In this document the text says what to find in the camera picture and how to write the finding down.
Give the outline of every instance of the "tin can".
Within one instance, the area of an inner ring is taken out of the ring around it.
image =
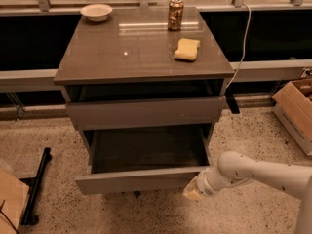
[[[168,29],[181,30],[184,3],[182,0],[171,0],[169,3]]]

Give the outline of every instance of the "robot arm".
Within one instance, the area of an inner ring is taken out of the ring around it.
[[[216,167],[206,168],[184,189],[184,196],[200,200],[223,188],[256,180],[302,200],[296,232],[312,229],[312,167],[262,162],[237,152],[224,152]]]

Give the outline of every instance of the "bowl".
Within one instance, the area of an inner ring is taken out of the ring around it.
[[[91,4],[81,8],[80,13],[86,16],[90,21],[105,21],[112,8],[107,4]]]

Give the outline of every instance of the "yellow sponge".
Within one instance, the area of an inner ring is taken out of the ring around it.
[[[199,45],[199,40],[181,38],[178,41],[178,48],[175,51],[175,59],[195,60]]]

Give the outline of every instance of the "floor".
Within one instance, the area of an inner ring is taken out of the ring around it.
[[[52,148],[35,212],[39,223],[27,233],[293,233],[299,200],[258,182],[224,189],[200,202],[183,188],[84,196],[74,178],[87,167],[87,151],[63,106],[28,107],[21,121],[0,109],[0,167],[17,177],[35,176],[44,147]],[[209,149],[236,150],[251,158],[312,165],[272,112],[272,107],[222,111]]]

